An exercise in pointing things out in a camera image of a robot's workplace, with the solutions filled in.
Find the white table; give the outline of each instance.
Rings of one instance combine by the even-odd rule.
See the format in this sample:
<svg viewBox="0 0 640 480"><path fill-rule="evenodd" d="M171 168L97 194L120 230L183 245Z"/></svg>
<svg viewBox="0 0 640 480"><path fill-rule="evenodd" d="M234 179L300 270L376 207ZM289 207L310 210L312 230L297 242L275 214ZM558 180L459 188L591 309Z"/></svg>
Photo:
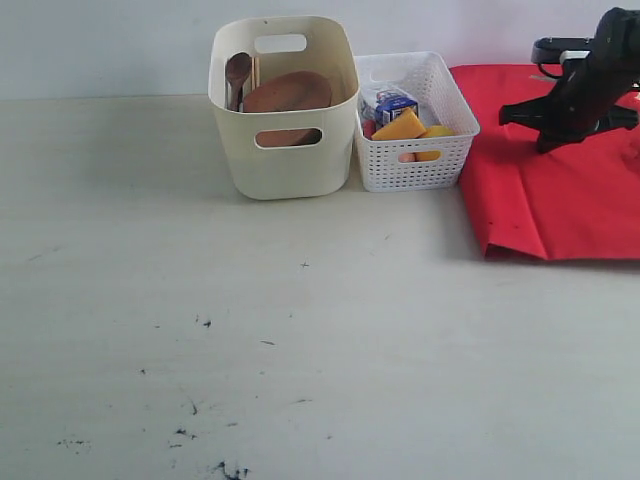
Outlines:
<svg viewBox="0 0 640 480"><path fill-rule="evenodd" d="M2 103L0 478L637 479L639 273L245 199L205 97Z"/></svg>

